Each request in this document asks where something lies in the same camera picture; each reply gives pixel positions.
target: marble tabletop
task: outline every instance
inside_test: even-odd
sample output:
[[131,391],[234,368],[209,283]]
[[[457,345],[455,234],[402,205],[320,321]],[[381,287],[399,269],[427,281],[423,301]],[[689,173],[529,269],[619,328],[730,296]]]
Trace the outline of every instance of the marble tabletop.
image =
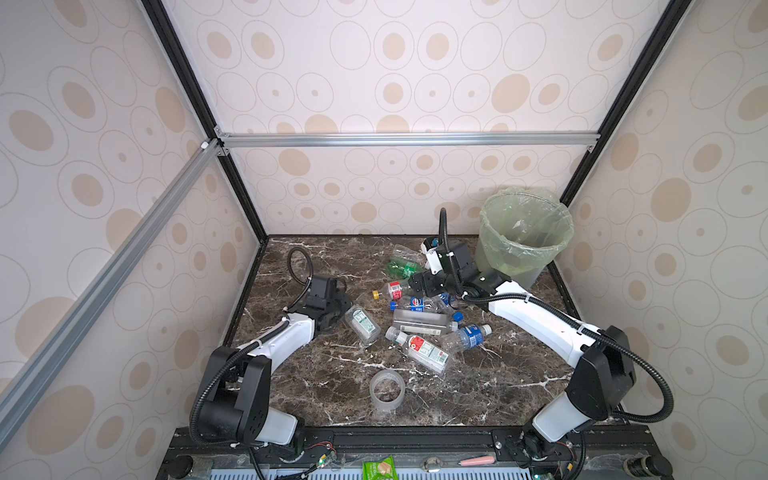
[[[479,347],[455,356],[444,377],[407,358],[384,338],[392,324],[387,300],[371,290],[389,279],[386,264],[396,244],[418,249],[418,237],[274,237],[240,319],[233,345],[259,336],[277,323],[302,286],[286,270],[286,254],[302,246],[312,254],[316,273],[344,278],[353,301],[359,299],[382,327],[367,348],[339,322],[298,349],[272,376],[270,405],[303,417],[310,426],[329,425],[521,425],[563,391],[572,368],[536,338],[509,321],[460,303],[462,326],[489,324],[493,329]],[[462,238],[474,252],[476,237]],[[302,276],[301,262],[296,274]],[[545,269],[531,292],[559,309],[562,298]],[[374,409],[371,378],[394,369],[406,382],[403,404],[394,412]]]

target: green snack wrapper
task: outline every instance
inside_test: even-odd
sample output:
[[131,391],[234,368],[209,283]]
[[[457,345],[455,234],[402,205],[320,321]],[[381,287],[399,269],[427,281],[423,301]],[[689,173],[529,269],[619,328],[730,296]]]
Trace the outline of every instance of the green snack wrapper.
[[381,462],[363,463],[362,480],[398,480],[395,460],[389,456]]

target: trash can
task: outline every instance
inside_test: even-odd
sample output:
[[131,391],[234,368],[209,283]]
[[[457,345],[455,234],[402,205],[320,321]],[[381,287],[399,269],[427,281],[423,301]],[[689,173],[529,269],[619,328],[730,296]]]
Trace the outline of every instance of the trash can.
[[475,262],[480,271],[495,268],[529,289],[573,234],[571,213],[551,191],[506,188],[480,210]]

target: pink marker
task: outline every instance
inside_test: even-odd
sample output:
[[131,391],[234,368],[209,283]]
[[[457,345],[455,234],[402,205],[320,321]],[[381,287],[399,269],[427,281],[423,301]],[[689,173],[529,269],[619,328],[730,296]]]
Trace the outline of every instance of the pink marker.
[[458,464],[462,467],[471,467],[474,465],[490,465],[492,463],[496,463],[496,457],[486,455],[485,457],[467,458],[466,460],[461,460]]

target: blue vented grille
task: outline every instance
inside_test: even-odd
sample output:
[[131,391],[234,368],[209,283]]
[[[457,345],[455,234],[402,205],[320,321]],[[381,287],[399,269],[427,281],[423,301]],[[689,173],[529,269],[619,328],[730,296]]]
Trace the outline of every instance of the blue vented grille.
[[[310,480],[362,480],[362,471],[348,468],[349,472],[314,472]],[[278,476],[299,473],[301,470],[270,470],[266,480]],[[444,468],[437,473],[427,473],[419,468],[398,468],[400,480],[531,480],[527,469],[518,467],[461,467]],[[257,480],[256,472],[247,468],[214,469],[210,480]]]

